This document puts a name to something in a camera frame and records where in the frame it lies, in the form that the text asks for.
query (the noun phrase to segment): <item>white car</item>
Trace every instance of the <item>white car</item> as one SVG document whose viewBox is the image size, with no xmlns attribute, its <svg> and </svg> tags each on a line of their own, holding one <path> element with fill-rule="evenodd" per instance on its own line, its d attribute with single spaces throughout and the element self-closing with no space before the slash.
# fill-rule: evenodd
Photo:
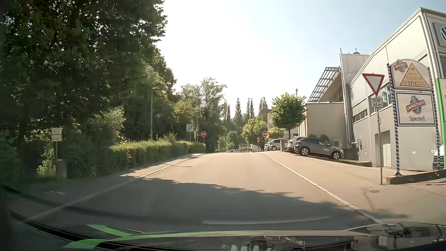
<svg viewBox="0 0 446 251">
<path fill-rule="evenodd" d="M 296 142 L 303 139 L 304 137 L 295 136 L 288 141 L 288 145 L 285 147 L 287 151 L 292 151 L 293 147 L 296 145 Z"/>
<path fill-rule="evenodd" d="M 277 149 L 280 149 L 280 141 L 281 141 L 281 140 L 288 141 L 287 139 L 284 139 L 284 138 L 276 138 L 276 139 L 273 139 L 273 140 L 271 140 L 271 141 L 269 142 L 269 145 L 268 145 L 268 146 L 265 145 L 265 149 L 266 149 L 267 151 L 269 151 L 269 150 L 271 150 L 271 151 L 275 151 L 275 150 L 277 150 Z"/>
</svg>

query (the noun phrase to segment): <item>parked car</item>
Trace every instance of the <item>parked car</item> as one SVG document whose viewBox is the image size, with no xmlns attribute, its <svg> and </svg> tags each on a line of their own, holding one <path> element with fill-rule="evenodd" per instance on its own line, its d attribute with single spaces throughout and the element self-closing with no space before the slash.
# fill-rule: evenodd
<svg viewBox="0 0 446 251">
<path fill-rule="evenodd" d="M 285 147 L 287 151 L 292 151 L 294 146 L 296 145 L 296 142 L 303 139 L 304 137 L 301 136 L 295 136 L 292 139 L 288 141 L 288 145 Z"/>
<path fill-rule="evenodd" d="M 276 139 L 273 139 L 273 140 L 271 140 L 271 141 L 269 142 L 268 147 L 266 147 L 266 145 L 265 145 L 266 150 L 267 150 L 267 151 L 275 151 L 275 150 L 277 150 L 277 149 L 280 149 L 280 141 L 281 141 L 281 140 L 285 140 L 285 141 L 287 141 L 287 140 L 284 139 L 284 138 L 276 138 Z"/>
<path fill-rule="evenodd" d="M 268 147 L 271 145 L 271 141 L 268 141 L 265 143 L 265 146 L 263 147 L 264 151 L 269 151 Z"/>
<path fill-rule="evenodd" d="M 331 159 L 344 157 L 344 151 L 341 148 L 330 146 L 327 141 L 320 138 L 303 138 L 296 142 L 293 150 L 302 156 L 323 155 Z"/>
</svg>

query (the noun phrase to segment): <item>curb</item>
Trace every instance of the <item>curb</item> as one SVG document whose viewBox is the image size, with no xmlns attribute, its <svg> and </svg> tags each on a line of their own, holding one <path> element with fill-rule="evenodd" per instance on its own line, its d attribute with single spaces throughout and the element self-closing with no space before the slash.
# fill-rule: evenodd
<svg viewBox="0 0 446 251">
<path fill-rule="evenodd" d="M 397 185 L 446 178 L 446 169 L 428 171 L 404 176 L 383 177 L 383 184 Z"/>
<path fill-rule="evenodd" d="M 349 164 L 349 165 L 359 166 L 359 167 L 372 167 L 371 162 L 355 163 L 355 162 L 350 162 L 350 161 L 346 161 L 343 159 L 335 160 L 335 159 L 329 159 L 329 158 L 318 157 L 318 156 L 307 156 L 307 157 L 314 158 L 314 159 L 321 159 L 321 160 L 325 160 L 325 161 L 331 161 L 331 162 L 344 163 L 344 164 Z"/>
</svg>

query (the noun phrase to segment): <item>white lane marking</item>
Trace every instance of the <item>white lane marking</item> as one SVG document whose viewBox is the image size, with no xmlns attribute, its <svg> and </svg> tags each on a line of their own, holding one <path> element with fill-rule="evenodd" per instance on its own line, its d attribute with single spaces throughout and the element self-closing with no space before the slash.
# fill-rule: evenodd
<svg viewBox="0 0 446 251">
<path fill-rule="evenodd" d="M 376 222 L 376 223 L 384 223 L 382 220 L 380 220 L 380 219 L 376 218 L 375 216 L 373 216 L 373 215 L 367 213 L 365 210 L 357 208 L 356 206 L 354 206 L 354 205 L 348 203 L 347 201 L 341 199 L 340 197 L 338 197 L 338 196 L 335 195 L 334 193 L 328 191 L 327 189 L 325 189 L 325 188 L 321 187 L 320 185 L 314 183 L 313 181 L 309 180 L 307 177 L 303 176 L 302 174 L 300 174 L 300 173 L 294 171 L 293 169 L 287 167 L 286 165 L 280 163 L 279 161 L 275 160 L 273 157 L 271 157 L 271 156 L 269 156 L 269 155 L 267 155 L 267 154 L 264 154 L 264 155 L 265 155 L 265 156 L 268 156 L 268 158 L 274 160 L 274 161 L 277 162 L 279 165 L 281 165 L 281 166 L 285 167 L 286 169 L 290 170 L 290 171 L 293 172 L 295 175 L 297 175 L 297 176 L 303 178 L 304 180 L 308 181 L 308 182 L 309 182 L 310 184 L 312 184 L 313 186 L 315 186 L 315 187 L 319 188 L 320 190 L 324 191 L 325 193 L 327 193 L 327 194 L 330 195 L 331 197 L 333 197 L 333 198 L 335 198 L 336 200 L 342 202 L 344 205 L 350 207 L 351 209 L 355 210 L 356 212 L 358 212 L 358 213 L 364 215 L 365 217 L 371 219 L 372 221 L 374 221 L 374 222 Z"/>
<path fill-rule="evenodd" d="M 294 223 L 294 222 L 309 222 L 329 219 L 330 217 L 318 217 L 308 219 L 289 219 L 289 220 L 267 220 L 267 221 L 225 221 L 225 220 L 202 220 L 203 224 L 215 225 L 258 225 L 258 224 L 279 224 L 279 223 Z"/>
<path fill-rule="evenodd" d="M 193 156 L 193 157 L 184 159 L 184 160 L 182 160 L 182 161 L 178 161 L 178 162 L 173 163 L 173 164 L 168 164 L 167 166 L 162 167 L 162 168 L 160 168 L 160 169 L 157 169 L 157 170 L 155 170 L 155 171 L 152 171 L 152 172 L 149 172 L 149 173 L 140 175 L 140 176 L 135 176 L 135 178 L 144 178 L 144 177 L 149 176 L 149 175 L 151 175 L 151 174 L 153 174 L 153 173 L 155 173 L 155 172 L 161 171 L 161 170 L 163 170 L 163 169 L 166 169 L 166 168 L 168 168 L 168 167 L 177 165 L 177 164 L 179 164 L 179 163 L 181 163 L 181 162 L 185 162 L 186 160 L 193 159 L 193 158 L 198 157 L 198 156 L 201 156 L 201 155 L 204 155 L 204 154 L 196 155 L 196 156 Z M 60 206 L 57 206 L 57 207 L 52 208 L 52 209 L 50 209 L 50 210 L 47 210 L 47 211 L 45 211 L 45 212 L 43 212 L 43 213 L 39 213 L 39 214 L 36 214 L 36 215 L 34 215 L 34 216 L 31 216 L 31 217 L 29 217 L 29 219 L 31 219 L 31 220 L 35 220 L 35 219 L 37 219 L 37 218 L 43 217 L 43 216 L 45 216 L 45 215 L 48 215 L 48 214 L 50 214 L 50 213 L 54 213 L 54 212 L 56 212 L 56 211 L 58 211 L 58 210 L 60 210 L 60 209 L 63 209 L 63 208 L 65 208 L 65 207 L 67 207 L 67 206 L 74 205 L 74 204 L 79 203 L 79 202 L 81 202 L 81 201 L 85 201 L 85 200 L 91 199 L 91 198 L 96 197 L 96 196 L 98 196 L 98 195 L 101 195 L 101 194 L 103 194 L 103 193 L 106 193 L 106 192 L 109 192 L 109 191 L 114 190 L 114 189 L 116 189 L 116 188 L 119 188 L 119 187 L 122 187 L 122 186 L 124 186 L 124 185 L 127 185 L 128 183 L 130 183 L 130 182 L 132 182 L 132 181 L 134 181 L 134 180 L 137 180 L 137 179 L 131 179 L 131 180 L 124 181 L 124 182 L 122 182 L 122 183 L 118 183 L 118 184 L 116 184 L 116 185 L 114 185 L 114 186 L 108 187 L 108 188 L 106 188 L 106 189 L 104 189 L 104 190 L 101 190 L 101 191 L 99 191 L 99 192 L 92 193 L 92 194 L 87 195 L 87 196 L 85 196 L 85 197 L 79 198 L 79 199 L 74 200 L 74 201 L 67 202 L 67 203 L 65 203 L 65 204 L 63 204 L 63 205 L 60 205 Z"/>
</svg>

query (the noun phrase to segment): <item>green pole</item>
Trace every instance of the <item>green pole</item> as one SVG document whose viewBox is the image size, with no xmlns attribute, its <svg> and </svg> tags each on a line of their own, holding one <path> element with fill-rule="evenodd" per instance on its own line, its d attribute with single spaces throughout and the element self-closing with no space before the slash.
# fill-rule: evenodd
<svg viewBox="0 0 446 251">
<path fill-rule="evenodd" d="M 435 79 L 435 86 L 437 88 L 437 99 L 438 99 L 438 109 L 440 110 L 440 128 L 442 130 L 442 142 L 443 142 L 443 152 L 445 152 L 445 142 L 446 142 L 446 133 L 445 133 L 445 112 L 443 109 L 443 94 L 442 88 L 440 86 L 440 79 Z"/>
</svg>

